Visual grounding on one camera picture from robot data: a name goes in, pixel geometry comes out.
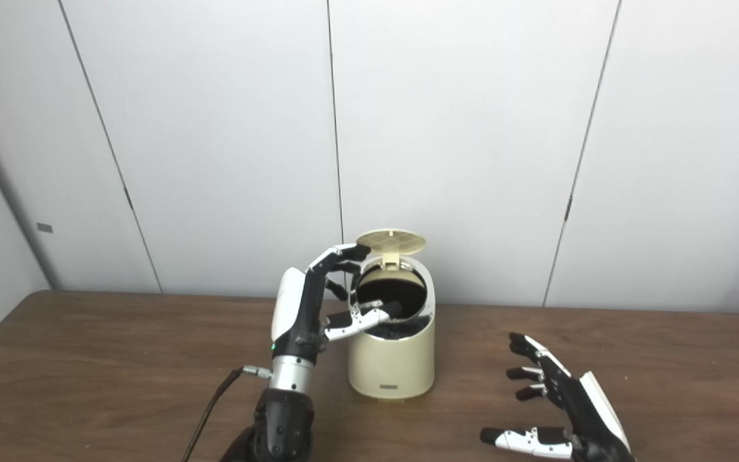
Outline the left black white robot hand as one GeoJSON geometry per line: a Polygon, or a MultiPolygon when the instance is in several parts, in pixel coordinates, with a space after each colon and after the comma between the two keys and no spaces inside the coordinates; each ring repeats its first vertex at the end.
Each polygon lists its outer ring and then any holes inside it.
{"type": "Polygon", "coordinates": [[[282,276],[271,328],[272,357],[299,357],[312,363],[332,340],[344,339],[392,321],[403,313],[399,301],[372,300],[321,319],[325,291],[341,301],[351,301],[351,293],[332,281],[332,272],[357,274],[370,247],[357,243],[326,249],[306,270],[295,267],[282,276]]]}

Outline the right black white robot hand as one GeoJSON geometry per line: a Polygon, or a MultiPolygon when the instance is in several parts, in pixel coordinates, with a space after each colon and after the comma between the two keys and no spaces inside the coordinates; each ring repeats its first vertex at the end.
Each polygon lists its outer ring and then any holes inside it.
{"type": "Polygon", "coordinates": [[[545,345],[510,332],[509,348],[532,366],[505,372],[511,380],[529,380],[516,392],[520,402],[545,398],[566,413],[569,427],[483,427],[484,444],[536,458],[569,461],[634,461],[627,434],[593,372],[574,377],[545,345]]]}

